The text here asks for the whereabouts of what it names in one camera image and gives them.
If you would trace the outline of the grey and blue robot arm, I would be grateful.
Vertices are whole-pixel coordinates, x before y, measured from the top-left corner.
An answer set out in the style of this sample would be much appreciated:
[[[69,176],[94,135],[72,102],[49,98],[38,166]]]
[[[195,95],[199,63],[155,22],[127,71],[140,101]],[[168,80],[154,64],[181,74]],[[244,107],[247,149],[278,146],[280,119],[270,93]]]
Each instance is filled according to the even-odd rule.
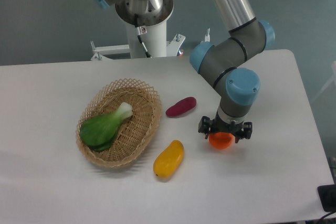
[[[115,7],[127,28],[126,49],[132,58],[177,55],[166,40],[166,22],[173,0],[95,0],[101,8]],[[260,81],[242,64],[263,52],[275,40],[270,24],[257,20],[248,0],[214,0],[230,37],[215,46],[208,39],[197,45],[190,64],[220,95],[216,116],[202,117],[198,131],[205,135],[230,133],[237,141],[249,139],[253,131],[245,120],[257,98]]]

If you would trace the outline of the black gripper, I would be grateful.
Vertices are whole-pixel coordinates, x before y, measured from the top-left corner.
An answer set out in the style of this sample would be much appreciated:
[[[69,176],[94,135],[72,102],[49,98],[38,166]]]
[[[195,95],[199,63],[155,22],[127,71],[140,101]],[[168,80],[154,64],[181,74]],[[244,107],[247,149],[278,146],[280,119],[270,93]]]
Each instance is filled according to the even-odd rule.
[[[238,143],[242,139],[249,140],[251,138],[253,132],[253,123],[238,123],[236,121],[230,121],[229,123],[226,123],[219,117],[211,120],[207,116],[202,116],[198,124],[198,132],[204,134],[206,140],[210,134],[218,132],[230,133],[235,136],[235,143]]]

